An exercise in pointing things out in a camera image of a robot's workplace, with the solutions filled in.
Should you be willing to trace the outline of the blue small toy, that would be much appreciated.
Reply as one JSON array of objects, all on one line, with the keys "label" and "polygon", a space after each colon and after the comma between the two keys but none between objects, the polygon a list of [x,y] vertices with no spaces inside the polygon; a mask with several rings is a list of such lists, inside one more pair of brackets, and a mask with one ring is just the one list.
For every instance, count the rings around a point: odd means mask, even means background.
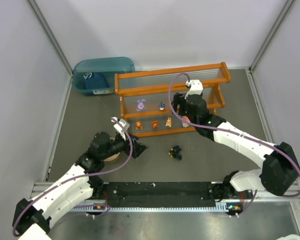
[{"label": "blue small toy", "polygon": [[163,102],[160,102],[159,104],[158,104],[158,109],[160,110],[160,111],[163,111],[164,109],[165,109],[165,104],[163,103]]}]

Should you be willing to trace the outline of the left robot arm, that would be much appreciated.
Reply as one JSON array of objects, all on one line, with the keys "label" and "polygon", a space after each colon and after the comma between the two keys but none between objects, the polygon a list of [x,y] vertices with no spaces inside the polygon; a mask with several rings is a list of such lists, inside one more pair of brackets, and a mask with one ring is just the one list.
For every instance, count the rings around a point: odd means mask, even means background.
[{"label": "left robot arm", "polygon": [[48,189],[36,197],[18,202],[12,222],[12,234],[20,237],[38,226],[45,234],[80,202],[89,199],[102,185],[100,175],[105,160],[124,152],[128,158],[137,158],[148,147],[132,134],[116,134],[112,139],[106,132],[98,132],[71,168]]}]

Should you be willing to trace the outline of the purple rabbit toy figure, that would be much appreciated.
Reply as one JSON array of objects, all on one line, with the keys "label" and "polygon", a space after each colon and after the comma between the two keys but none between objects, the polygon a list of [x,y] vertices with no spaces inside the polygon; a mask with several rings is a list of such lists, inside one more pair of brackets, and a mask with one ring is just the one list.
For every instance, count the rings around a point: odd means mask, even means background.
[{"label": "purple rabbit toy figure", "polygon": [[145,99],[139,99],[137,100],[137,105],[136,105],[136,111],[137,112],[144,112],[146,110],[146,105],[145,105],[146,100]]}]

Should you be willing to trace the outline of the pink rabbit toy figure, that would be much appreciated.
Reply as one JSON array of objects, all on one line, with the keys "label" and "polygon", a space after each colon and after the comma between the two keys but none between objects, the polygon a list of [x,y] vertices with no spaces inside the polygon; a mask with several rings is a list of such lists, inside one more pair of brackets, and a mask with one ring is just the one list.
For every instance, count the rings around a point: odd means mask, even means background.
[{"label": "pink rabbit toy figure", "polygon": [[189,123],[190,123],[191,121],[189,120],[189,118],[187,117],[187,116],[183,116],[182,117],[182,127],[183,128],[187,128],[187,127],[189,127]]}]

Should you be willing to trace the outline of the black spiky toy figure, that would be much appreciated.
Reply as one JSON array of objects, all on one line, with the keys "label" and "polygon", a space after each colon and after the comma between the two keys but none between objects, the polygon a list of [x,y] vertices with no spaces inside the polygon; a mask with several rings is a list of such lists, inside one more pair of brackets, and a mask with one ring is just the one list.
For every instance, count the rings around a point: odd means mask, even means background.
[{"label": "black spiky toy figure", "polygon": [[169,151],[169,155],[171,158],[177,160],[177,161],[181,161],[182,160],[182,155],[181,155],[181,148],[179,145],[173,146],[170,151]]}]

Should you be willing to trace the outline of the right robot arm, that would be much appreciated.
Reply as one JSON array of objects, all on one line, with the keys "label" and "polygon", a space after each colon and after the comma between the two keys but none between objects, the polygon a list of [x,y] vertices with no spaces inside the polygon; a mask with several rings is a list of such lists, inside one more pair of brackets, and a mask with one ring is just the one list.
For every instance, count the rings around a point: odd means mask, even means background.
[{"label": "right robot arm", "polygon": [[275,196],[285,196],[299,177],[300,166],[288,143],[262,141],[237,129],[224,118],[211,114],[200,94],[175,93],[171,105],[174,113],[187,117],[201,136],[235,150],[258,166],[225,177],[224,183],[235,191],[266,190]]}]

